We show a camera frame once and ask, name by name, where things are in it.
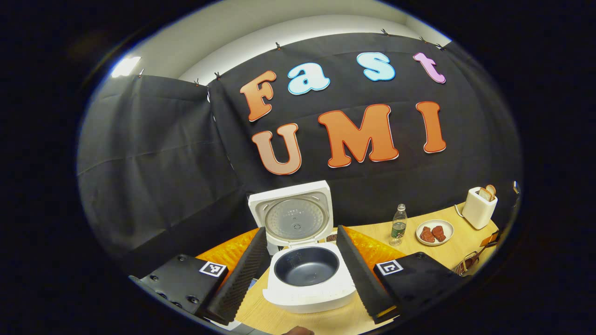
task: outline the open lid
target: open lid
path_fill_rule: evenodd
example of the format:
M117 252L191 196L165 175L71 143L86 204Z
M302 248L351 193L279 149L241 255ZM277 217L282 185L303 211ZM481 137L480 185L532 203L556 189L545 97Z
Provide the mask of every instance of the open lid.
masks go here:
M249 208L276 246L316 243L333 230L331 190L326 181L253 194Z

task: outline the hand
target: hand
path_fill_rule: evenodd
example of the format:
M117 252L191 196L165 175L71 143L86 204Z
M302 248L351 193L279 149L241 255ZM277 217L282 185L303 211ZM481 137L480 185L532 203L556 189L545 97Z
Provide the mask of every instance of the hand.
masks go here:
M315 335L315 332L297 325L294 328L290 329L290 331L282 335Z

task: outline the light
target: light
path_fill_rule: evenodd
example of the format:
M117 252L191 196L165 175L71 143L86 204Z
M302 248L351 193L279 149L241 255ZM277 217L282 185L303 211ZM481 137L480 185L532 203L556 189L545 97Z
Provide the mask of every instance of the light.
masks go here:
M112 72L112 78L129 75L140 59L141 57L132 57L121 60Z

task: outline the orange letter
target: orange letter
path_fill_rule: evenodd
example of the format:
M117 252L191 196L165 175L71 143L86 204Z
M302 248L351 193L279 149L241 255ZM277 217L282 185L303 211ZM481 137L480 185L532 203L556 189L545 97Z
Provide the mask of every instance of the orange letter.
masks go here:
M426 128L426 153L438 153L445 150L447 144L441 136L441 124L439 123L439 104L432 101L423 101L416 104L416 109L422 113L424 127Z
M298 140L296 139L296 131L298 125L289 123L277 128L277 133L284 137L285 147L288 149L288 162L280 163L275 158L273 148L271 147L271 138L273 134L270 131L259 132L253 135L253 142L256 143L259 149L261 161L265 165L265 169L276 175L291 175L300 169L302 165L302 157L300 156L300 148L298 147Z
M391 108L387 105L368 106L359 129L342 111L333 110L321 114L319 123L327 127L331 145L331 159L327 165L332 168L350 165L352 159L346 156L344 144L358 163L364 162L371 141L372 152L368 158L373 162L398 158L399 152L393 147L389 113Z
M246 102L249 104L249 121L252 122L260 119L271 111L271 105L265 104L263 102L263 97L267 98L267 100L271 100L271 98L273 98L273 89L271 88L270 83L264 81L272 82L273 80L275 80L275 72L267 71L240 88L240 93L244 94Z

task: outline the blue letter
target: blue letter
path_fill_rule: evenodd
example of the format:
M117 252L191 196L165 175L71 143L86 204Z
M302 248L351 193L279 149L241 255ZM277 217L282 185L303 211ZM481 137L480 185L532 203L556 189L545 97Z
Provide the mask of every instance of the blue letter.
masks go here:
M288 72L288 78L293 78L288 84L288 91L294 95L307 93L311 89L320 91L327 88L331 80L323 74L323 69L317 63L304 63Z
M364 75L373 82L391 80L395 77L395 70L389 64L389 58L380 52L363 52L356 56L356 61L367 68Z

